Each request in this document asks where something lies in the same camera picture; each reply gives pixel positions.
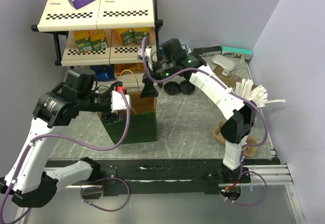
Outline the brown green paper bag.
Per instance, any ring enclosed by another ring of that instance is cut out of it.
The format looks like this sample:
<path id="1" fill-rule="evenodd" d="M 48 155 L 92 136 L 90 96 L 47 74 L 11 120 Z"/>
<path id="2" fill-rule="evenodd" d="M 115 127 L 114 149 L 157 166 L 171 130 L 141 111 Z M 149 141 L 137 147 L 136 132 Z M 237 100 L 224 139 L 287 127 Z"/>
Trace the brown green paper bag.
<path id="1" fill-rule="evenodd" d="M 156 119 L 157 99 L 155 97 L 141 98 L 144 84 L 140 78 L 132 71 L 124 72 L 133 75 L 132 85 L 125 83 L 122 76 L 118 77 L 118 82 L 122 82 L 126 87 L 126 93 L 131 98 L 130 122 L 127 134 L 122 144 L 136 144 L 155 142 L 158 138 L 158 127 Z M 98 113 L 98 117 L 104 126 L 107 134 L 114 144 L 122 138 L 126 126 L 126 112 L 118 111 L 112 115 Z"/>

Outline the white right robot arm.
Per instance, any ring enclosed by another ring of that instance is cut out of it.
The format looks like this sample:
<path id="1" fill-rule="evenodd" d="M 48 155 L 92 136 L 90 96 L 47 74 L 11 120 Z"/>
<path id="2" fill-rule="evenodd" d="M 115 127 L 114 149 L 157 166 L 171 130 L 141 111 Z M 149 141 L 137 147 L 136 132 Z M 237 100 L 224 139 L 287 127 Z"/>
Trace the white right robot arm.
<path id="1" fill-rule="evenodd" d="M 194 87 L 201 90 L 222 112 L 226 122 L 220 132 L 225 139 L 222 177 L 226 182 L 234 182 L 240 175 L 244 146 L 254 125 L 257 112 L 256 104 L 237 94 L 219 79 L 210 66 L 197 54 L 187 53 L 178 39 L 164 43 L 167 55 L 165 62 L 153 62 L 151 48 L 147 47 L 147 38 L 143 38 L 138 51 L 138 59 L 143 63 L 144 89 L 141 96 L 157 97 L 154 84 L 162 84 L 179 76 L 185 78 Z"/>

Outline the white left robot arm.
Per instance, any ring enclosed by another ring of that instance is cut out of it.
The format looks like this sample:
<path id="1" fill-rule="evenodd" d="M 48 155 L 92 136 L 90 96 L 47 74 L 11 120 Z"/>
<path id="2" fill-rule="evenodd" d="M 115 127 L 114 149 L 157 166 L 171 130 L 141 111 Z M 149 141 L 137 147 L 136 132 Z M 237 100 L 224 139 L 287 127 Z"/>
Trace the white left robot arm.
<path id="1" fill-rule="evenodd" d="M 41 208 L 61 189 L 77 182 L 95 184 L 101 176 L 101 165 L 84 157 L 76 163 L 56 170 L 45 165 L 62 138 L 84 147 L 87 144 L 61 134 L 82 111 L 114 115 L 126 111 L 126 124 L 118 144 L 127 134 L 131 120 L 131 98 L 122 87 L 110 87 L 104 93 L 93 88 L 97 81 L 90 69 L 69 70 L 66 80 L 39 97 L 33 111 L 28 137 L 16 163 L 1 178 L 1 193 L 12 196 L 12 202 L 22 208 Z"/>

